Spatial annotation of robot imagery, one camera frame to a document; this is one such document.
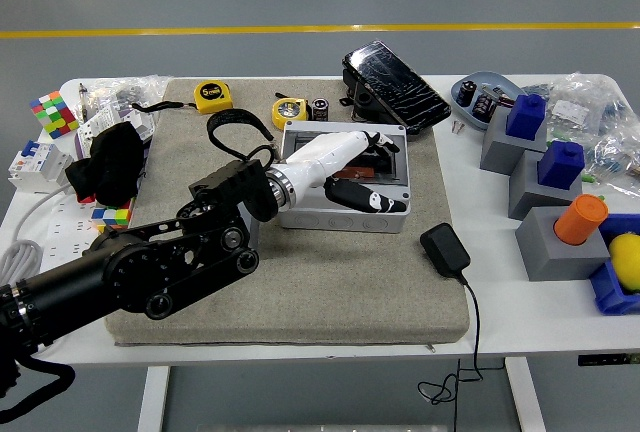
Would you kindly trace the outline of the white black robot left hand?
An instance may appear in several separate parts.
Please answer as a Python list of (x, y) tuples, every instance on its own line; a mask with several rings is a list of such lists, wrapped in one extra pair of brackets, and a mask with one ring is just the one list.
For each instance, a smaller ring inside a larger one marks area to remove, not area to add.
[(387, 149), (397, 153), (399, 147), (386, 135), (377, 132), (350, 131), (320, 134), (282, 163), (270, 166), (270, 181), (277, 206), (289, 210), (312, 188), (324, 189), (334, 203), (365, 213), (400, 213), (408, 205), (394, 201), (364, 185), (334, 174), (367, 150)]

